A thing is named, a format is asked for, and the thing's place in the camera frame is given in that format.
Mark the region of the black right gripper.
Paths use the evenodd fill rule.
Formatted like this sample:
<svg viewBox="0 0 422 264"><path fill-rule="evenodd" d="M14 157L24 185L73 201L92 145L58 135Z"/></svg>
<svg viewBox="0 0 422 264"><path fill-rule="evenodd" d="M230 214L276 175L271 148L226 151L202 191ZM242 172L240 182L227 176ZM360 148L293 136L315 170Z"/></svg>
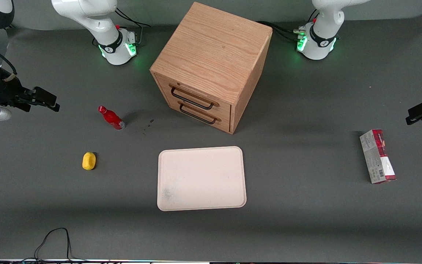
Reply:
<svg viewBox="0 0 422 264"><path fill-rule="evenodd" d="M9 76L7 70L0 70L0 106L16 107L24 112L30 112L31 106L47 107L55 112L60 110L55 95L41 87L34 87L31 90L31 97L26 97L29 89L23 87L17 77L5 82L3 79Z"/></svg>

